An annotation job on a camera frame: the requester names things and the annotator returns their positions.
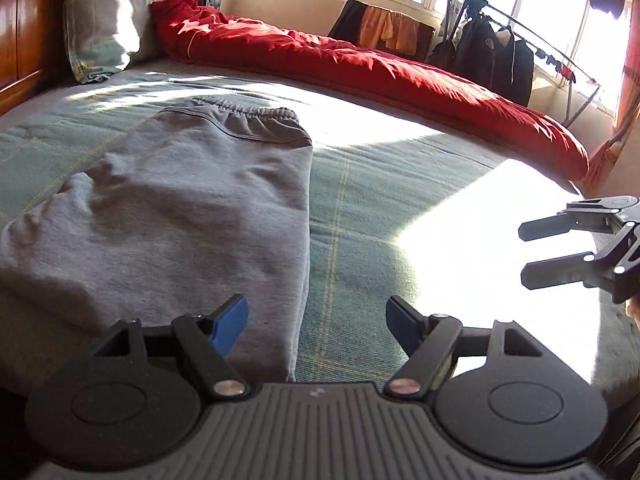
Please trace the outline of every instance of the wooden panel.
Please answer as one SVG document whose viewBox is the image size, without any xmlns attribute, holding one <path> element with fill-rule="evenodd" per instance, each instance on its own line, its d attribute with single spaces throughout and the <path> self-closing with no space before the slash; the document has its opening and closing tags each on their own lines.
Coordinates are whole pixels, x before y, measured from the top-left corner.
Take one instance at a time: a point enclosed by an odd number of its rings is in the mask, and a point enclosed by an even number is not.
<svg viewBox="0 0 640 480">
<path fill-rule="evenodd" d="M 0 0 L 0 115 L 71 72 L 64 0 Z"/>
<path fill-rule="evenodd" d="M 15 17 L 18 0 L 0 0 L 0 88 L 18 79 Z"/>
</svg>

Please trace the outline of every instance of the gray sweatpants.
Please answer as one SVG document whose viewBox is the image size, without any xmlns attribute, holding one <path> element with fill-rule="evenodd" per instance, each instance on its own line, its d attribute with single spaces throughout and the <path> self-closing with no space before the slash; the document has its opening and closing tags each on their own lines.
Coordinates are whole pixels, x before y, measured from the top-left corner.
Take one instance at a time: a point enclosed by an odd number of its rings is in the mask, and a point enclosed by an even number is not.
<svg viewBox="0 0 640 480">
<path fill-rule="evenodd" d="M 95 334 L 121 318 L 168 324 L 244 294 L 249 323 L 229 361 L 249 380 L 292 380 L 311 156 L 286 108 L 166 108 L 4 229 L 0 282 Z"/>
</svg>

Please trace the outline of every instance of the red blanket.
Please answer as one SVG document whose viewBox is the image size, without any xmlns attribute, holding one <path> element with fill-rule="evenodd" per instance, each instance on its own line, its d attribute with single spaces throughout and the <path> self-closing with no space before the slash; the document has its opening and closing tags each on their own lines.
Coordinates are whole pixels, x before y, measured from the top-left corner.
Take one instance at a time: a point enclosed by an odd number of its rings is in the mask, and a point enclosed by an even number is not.
<svg viewBox="0 0 640 480">
<path fill-rule="evenodd" d="M 391 104 L 511 150 L 544 171 L 580 180 L 585 149 L 550 117 L 436 67 L 346 41 L 228 18 L 196 0 L 151 4 L 162 48 L 174 60 L 268 73 Z"/>
</svg>

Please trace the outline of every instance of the metal pin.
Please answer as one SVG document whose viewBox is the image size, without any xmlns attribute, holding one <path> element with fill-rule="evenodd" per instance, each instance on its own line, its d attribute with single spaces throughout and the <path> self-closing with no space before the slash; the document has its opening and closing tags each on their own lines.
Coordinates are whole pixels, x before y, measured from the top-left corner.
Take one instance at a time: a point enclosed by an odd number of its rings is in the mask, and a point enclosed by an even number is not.
<svg viewBox="0 0 640 480">
<path fill-rule="evenodd" d="M 213 391 L 223 397 L 235 397 L 244 394 L 246 387 L 240 381 L 231 379 L 216 383 Z"/>
<path fill-rule="evenodd" d="M 396 395 L 413 395 L 420 391 L 420 383 L 414 379 L 393 379 L 388 383 L 389 391 Z"/>
</svg>

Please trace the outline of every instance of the plaid pillowcase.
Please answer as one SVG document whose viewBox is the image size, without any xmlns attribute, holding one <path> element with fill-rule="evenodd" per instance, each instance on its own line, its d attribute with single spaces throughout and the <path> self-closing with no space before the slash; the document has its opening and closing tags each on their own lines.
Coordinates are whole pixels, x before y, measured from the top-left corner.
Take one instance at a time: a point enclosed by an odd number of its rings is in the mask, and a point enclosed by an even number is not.
<svg viewBox="0 0 640 480">
<path fill-rule="evenodd" d="M 104 81 L 161 53 L 148 5 L 158 0 L 65 0 L 69 62 L 81 83 Z"/>
</svg>

